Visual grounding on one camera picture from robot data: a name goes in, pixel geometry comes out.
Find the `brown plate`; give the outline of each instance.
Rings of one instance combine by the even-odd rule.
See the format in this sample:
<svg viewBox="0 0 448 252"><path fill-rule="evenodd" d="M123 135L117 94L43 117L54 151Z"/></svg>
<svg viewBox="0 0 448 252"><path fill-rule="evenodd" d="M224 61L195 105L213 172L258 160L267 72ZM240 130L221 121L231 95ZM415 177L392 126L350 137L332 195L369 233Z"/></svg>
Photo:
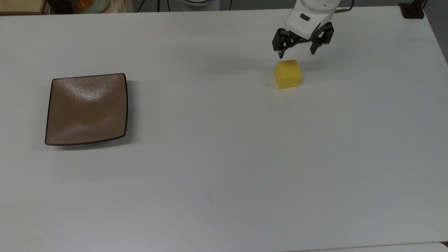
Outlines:
<svg viewBox="0 0 448 252"><path fill-rule="evenodd" d="M47 145L97 143L124 137L128 123L125 74L52 81Z"/></svg>

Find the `yellow cube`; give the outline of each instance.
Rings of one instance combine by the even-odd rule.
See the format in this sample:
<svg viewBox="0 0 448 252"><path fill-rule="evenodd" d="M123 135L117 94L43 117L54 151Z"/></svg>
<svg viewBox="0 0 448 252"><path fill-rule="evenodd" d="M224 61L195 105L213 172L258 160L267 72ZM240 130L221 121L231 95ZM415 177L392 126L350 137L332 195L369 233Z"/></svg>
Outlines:
<svg viewBox="0 0 448 252"><path fill-rule="evenodd" d="M279 61L277 62L274 76L279 89L297 87L302 79L297 60Z"/></svg>

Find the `black cable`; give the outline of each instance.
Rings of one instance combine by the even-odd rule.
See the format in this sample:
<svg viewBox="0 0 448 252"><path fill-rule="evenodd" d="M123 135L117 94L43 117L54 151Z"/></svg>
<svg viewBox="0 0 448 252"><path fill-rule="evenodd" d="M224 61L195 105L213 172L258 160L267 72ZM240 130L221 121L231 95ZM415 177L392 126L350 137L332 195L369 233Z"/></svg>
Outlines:
<svg viewBox="0 0 448 252"><path fill-rule="evenodd" d="M352 0L352 5L350 6L350 8L347 9L347 11L352 10L354 5L355 5L355 0Z"/></svg>
<svg viewBox="0 0 448 252"><path fill-rule="evenodd" d="M143 0L142 4L140 5L140 7L138 8L137 12L140 11L140 9L142 8L143 4L145 3L146 0Z"/></svg>
<svg viewBox="0 0 448 252"><path fill-rule="evenodd" d="M337 10L335 11L335 13L348 12L348 11L350 11L350 10L353 9L353 6L354 6L354 5L355 5L355 0L352 0L352 5L350 6L350 8L348 8L348 9L337 9Z"/></svg>

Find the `table surface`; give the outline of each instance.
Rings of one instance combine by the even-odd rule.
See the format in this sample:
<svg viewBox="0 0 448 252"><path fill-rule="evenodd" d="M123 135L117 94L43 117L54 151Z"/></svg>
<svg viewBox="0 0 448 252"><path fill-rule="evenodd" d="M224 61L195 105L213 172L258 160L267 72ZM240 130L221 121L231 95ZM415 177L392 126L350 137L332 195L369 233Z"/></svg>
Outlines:
<svg viewBox="0 0 448 252"><path fill-rule="evenodd" d="M426 19L290 10L0 17L0 250L280 252L448 240L448 66ZM51 80L125 73L127 136L44 144Z"/></svg>
<svg viewBox="0 0 448 252"><path fill-rule="evenodd" d="M448 248L441 243L425 243L365 248L314 250L314 252L448 252Z"/></svg>

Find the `black metal bracket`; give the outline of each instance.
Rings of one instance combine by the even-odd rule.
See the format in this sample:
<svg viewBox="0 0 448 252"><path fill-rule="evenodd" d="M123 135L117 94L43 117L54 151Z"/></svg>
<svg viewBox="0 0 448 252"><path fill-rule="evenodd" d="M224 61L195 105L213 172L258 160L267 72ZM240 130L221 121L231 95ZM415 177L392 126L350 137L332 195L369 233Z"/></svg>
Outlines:
<svg viewBox="0 0 448 252"><path fill-rule="evenodd" d="M334 29L331 22L328 22L320 27L310 39L304 39L290 30L279 28L274 36L274 39L272 40L272 47L274 48L274 51L278 52L280 59L282 59L286 49L299 43L312 42L313 44L311 45L310 51L311 54L315 54L317 48L324 44L330 43L333 33Z"/></svg>
<svg viewBox="0 0 448 252"><path fill-rule="evenodd" d="M401 8L401 14L403 14L404 18L409 19L422 19L425 17L425 13L423 12L422 4L425 0L415 0L410 4L398 4Z"/></svg>

